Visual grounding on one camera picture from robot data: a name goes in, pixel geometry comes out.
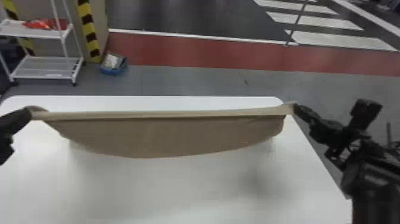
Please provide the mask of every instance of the white floor marking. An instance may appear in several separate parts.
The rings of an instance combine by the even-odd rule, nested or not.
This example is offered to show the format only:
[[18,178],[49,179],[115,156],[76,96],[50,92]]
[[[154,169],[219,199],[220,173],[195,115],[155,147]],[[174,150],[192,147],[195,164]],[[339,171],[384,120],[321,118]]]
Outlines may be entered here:
[[[267,12],[267,14],[278,23],[291,23],[294,24],[298,15],[295,14],[285,14],[285,13],[273,13]],[[357,26],[348,20],[340,20],[336,18],[321,18],[314,16],[302,15],[299,20],[301,25],[312,25],[320,27],[332,27],[341,29],[351,29],[351,30],[363,30],[363,28]]]
[[[196,38],[196,39],[209,39],[217,41],[236,41],[236,42],[250,42],[250,43],[275,43],[283,45],[286,41],[274,40],[260,40],[260,39],[245,39],[245,38],[227,38],[223,36],[205,36],[205,35],[192,35],[183,33],[166,33],[166,32],[152,32],[143,30],[127,30],[127,29],[108,29],[110,33],[127,33],[133,35],[152,35],[152,36],[171,36],[177,38]],[[290,45],[296,45],[295,42],[289,42]]]
[[395,48],[378,38],[365,38],[360,36],[333,35],[327,33],[311,33],[302,31],[295,31],[292,38],[297,43],[310,45],[397,51]]
[[369,12],[367,12],[345,0],[332,0],[332,1],[347,8],[350,11],[353,11],[354,13],[357,13],[358,15],[366,18],[367,20],[370,20],[373,23],[376,23],[378,26],[380,26],[380,27],[392,32],[394,35],[400,37],[400,28],[396,27],[395,25],[392,25],[391,23],[388,23],[387,21],[384,21],[381,18],[379,18],[375,15],[372,15],[371,13],[369,13]]
[[[303,4],[302,3],[292,3],[292,2],[280,2],[274,0],[254,0],[259,6],[263,7],[272,7],[272,8],[283,8],[286,10],[301,10]],[[305,11],[314,12],[314,13],[329,13],[329,14],[337,14],[336,12],[330,10],[325,6],[319,5],[307,5],[304,9]]]
[[306,5],[304,11],[314,12],[314,13],[328,13],[328,14],[337,14],[335,11],[331,10],[328,7],[320,6],[320,5]]

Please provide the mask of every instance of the folded cloth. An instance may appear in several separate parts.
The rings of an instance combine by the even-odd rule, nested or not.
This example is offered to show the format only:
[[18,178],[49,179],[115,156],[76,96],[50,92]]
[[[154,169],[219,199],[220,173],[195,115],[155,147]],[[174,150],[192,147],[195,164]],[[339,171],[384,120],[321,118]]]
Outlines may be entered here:
[[49,112],[29,107],[88,151],[132,158],[176,157],[235,150],[280,133],[293,104],[204,111]]

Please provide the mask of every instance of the white shelf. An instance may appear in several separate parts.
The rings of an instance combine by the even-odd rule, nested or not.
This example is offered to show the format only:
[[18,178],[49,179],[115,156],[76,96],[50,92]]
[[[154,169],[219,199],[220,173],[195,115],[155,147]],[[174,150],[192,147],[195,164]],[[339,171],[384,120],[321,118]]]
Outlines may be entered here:
[[74,80],[82,62],[83,58],[32,57],[27,55],[11,73],[11,77]]
[[40,38],[40,39],[62,39],[65,40],[68,34],[73,29],[70,23],[67,29],[58,30],[41,30],[31,29],[22,25],[24,21],[5,19],[0,23],[0,36],[15,36],[21,38]]

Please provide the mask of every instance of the concrete floor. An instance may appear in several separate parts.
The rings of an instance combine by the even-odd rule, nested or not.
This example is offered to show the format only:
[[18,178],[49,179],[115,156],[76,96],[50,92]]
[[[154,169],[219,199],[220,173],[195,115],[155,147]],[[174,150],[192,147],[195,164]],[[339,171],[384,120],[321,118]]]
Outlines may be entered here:
[[[400,139],[400,79],[353,74],[324,74],[286,71],[205,69],[197,67],[129,66],[119,76],[98,72],[96,65],[82,68],[78,86],[68,81],[21,80],[2,98],[13,95],[231,95],[276,96],[297,101],[325,118],[348,123],[349,111],[358,98],[383,104],[371,125],[374,139],[385,144],[385,124],[392,123],[394,140]],[[304,132],[307,126],[299,121]],[[335,181],[340,172],[322,157],[326,147],[310,139]]]

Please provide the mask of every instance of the yellow and black striped pillar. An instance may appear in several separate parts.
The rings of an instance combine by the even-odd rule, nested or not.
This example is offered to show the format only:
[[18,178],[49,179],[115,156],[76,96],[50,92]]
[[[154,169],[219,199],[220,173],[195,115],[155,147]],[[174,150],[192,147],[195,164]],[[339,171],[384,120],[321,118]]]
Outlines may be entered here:
[[78,15],[82,21],[83,35],[85,36],[87,51],[89,51],[90,61],[100,63],[101,54],[99,42],[97,40],[95,24],[93,23],[92,10],[89,0],[75,0],[77,3]]
[[[12,20],[19,20],[17,10],[12,0],[2,0],[2,2],[3,2],[3,7],[7,12],[8,18]],[[35,52],[33,51],[33,45],[31,41],[28,38],[19,38],[19,40],[20,40],[20,45],[24,47],[30,55],[35,56]]]

